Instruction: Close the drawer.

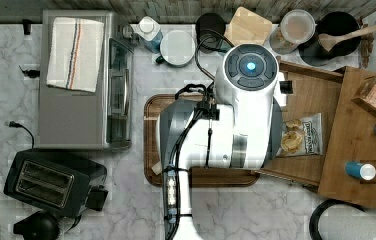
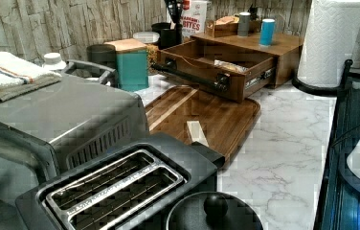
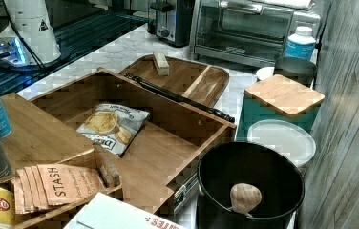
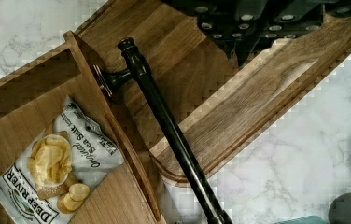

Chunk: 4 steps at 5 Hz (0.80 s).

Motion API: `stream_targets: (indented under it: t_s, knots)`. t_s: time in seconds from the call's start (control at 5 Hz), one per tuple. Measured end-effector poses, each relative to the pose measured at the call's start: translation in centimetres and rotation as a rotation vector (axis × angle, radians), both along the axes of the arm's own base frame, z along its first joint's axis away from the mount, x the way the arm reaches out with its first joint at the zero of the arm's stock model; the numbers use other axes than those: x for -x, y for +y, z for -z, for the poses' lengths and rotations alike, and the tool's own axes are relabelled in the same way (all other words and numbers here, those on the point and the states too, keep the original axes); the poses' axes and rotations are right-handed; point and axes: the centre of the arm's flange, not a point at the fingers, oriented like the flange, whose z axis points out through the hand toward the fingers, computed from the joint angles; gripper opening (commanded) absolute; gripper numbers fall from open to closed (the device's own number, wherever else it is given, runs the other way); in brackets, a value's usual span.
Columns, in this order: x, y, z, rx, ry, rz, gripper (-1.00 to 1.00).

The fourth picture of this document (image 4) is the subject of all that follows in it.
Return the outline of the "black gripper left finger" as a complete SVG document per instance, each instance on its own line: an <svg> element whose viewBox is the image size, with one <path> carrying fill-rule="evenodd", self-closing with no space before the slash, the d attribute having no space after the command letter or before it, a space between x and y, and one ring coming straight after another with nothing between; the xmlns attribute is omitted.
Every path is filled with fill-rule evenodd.
<svg viewBox="0 0 351 224"><path fill-rule="evenodd" d="M246 60L257 48L269 0L162 0L195 17L197 26L229 59Z"/></svg>

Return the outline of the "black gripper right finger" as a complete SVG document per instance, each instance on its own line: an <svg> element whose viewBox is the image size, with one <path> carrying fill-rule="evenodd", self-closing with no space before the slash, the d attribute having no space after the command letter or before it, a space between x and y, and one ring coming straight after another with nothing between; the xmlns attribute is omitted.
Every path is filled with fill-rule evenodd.
<svg viewBox="0 0 351 224"><path fill-rule="evenodd" d="M235 44L238 65L278 38L298 38L318 30L324 15L351 17L351 0L237 0L235 19L243 33Z"/></svg>

